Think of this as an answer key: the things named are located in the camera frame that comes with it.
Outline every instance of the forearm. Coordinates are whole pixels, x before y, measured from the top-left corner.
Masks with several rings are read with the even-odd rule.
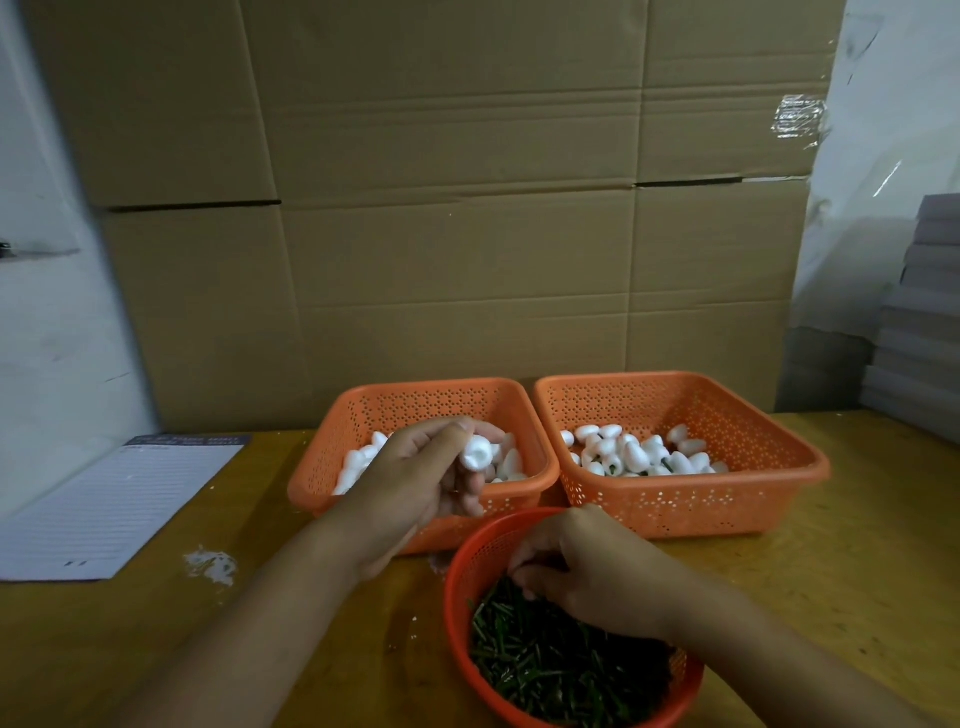
[[[705,580],[678,642],[772,728],[928,727],[893,692],[778,622],[736,590]]]
[[[118,725],[273,723],[356,584],[335,522],[311,523],[179,657],[128,701]]]

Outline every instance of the red plastic basket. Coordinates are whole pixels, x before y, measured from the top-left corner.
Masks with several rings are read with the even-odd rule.
[[[570,503],[596,503],[644,538],[767,531],[804,485],[830,475],[819,450],[707,376],[549,376],[535,385],[534,403]],[[611,423],[640,440],[686,424],[690,437],[706,440],[710,458],[731,472],[616,478],[575,465],[561,431]]]
[[[537,522],[563,512],[563,508],[532,508],[502,516],[477,530],[457,551],[446,575],[444,587],[444,626],[453,650],[453,658],[470,686],[495,713],[517,728],[549,728],[547,723],[523,713],[504,700],[484,680],[469,656],[470,624],[473,612],[468,599],[476,604],[510,562],[524,534]],[[667,728],[674,725],[697,696],[704,677],[704,666],[692,655],[677,650],[670,663],[673,684],[660,711],[642,728]]]
[[[435,417],[466,415],[516,436],[526,480],[488,485],[481,496],[483,519],[436,519],[403,553],[442,551],[459,546],[468,534],[497,514],[536,507],[540,493],[560,475],[557,455],[527,393],[511,379],[451,379],[372,384],[342,394],[330,408],[290,479],[287,496],[299,508],[319,516],[334,505],[337,475],[344,455],[370,442],[374,432],[390,433]]]

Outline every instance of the packing tape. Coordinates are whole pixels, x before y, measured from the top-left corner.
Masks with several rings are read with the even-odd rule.
[[[771,130],[780,139],[813,137],[807,149],[819,146],[821,126],[827,114],[827,103],[816,96],[790,94],[784,96]]]

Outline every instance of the wooden table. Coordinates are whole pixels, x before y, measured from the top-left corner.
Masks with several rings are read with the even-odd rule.
[[[666,542],[923,708],[960,721],[960,449],[870,412],[782,415],[833,479],[765,536]],[[309,432],[254,436],[115,578],[0,585],[0,724],[96,725],[308,520],[285,487]],[[191,578],[200,547],[235,584]],[[442,578],[398,559],[344,605],[278,726],[495,726],[447,653]],[[684,726],[759,725],[709,674]]]

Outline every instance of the lined paper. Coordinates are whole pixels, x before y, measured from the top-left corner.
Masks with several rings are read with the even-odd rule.
[[[0,580],[110,579],[250,437],[130,440],[0,522]]]

